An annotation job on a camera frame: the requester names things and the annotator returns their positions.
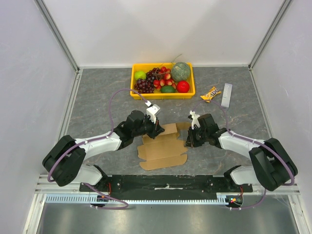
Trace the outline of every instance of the red grapes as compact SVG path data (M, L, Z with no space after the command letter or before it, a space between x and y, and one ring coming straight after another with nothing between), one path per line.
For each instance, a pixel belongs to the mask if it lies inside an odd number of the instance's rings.
M146 73L146 79L138 79L134 85L134 89L137 90L139 94L152 94L154 93L153 82L156 75L159 73L159 68L153 68L151 71Z

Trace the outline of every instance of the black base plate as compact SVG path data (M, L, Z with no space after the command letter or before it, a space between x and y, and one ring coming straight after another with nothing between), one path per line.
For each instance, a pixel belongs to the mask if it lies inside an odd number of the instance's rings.
M216 199L216 193L240 193L240 187L230 187L224 177L213 175L109 175L96 186L100 192L108 192L122 200L201 200ZM245 193L253 191L252 186L242 185ZM80 184L79 191L92 192Z

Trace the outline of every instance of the white panel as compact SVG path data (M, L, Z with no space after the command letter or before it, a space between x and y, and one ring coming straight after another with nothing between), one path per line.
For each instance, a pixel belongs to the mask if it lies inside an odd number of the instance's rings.
M21 233L74 71L33 0L0 7L0 227Z
M312 1L296 0L254 68L273 135L298 167L312 218Z
M248 64L282 0L45 0L80 66Z

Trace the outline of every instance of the red tomato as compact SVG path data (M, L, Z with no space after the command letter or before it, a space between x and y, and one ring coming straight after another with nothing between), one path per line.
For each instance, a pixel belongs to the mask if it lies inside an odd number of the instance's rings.
M190 85L186 81L180 81L176 86L176 90L179 93L187 93L190 90Z

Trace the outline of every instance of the brown cardboard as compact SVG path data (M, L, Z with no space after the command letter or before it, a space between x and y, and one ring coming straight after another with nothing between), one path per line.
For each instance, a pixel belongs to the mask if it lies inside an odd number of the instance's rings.
M155 139L147 135L142 137L143 145L138 146L138 157L146 160L140 162L144 170L154 170L182 165L187 160L187 148L184 147L185 141L177 139L180 130L186 130L191 126L190 123L171 123L162 125L165 131Z

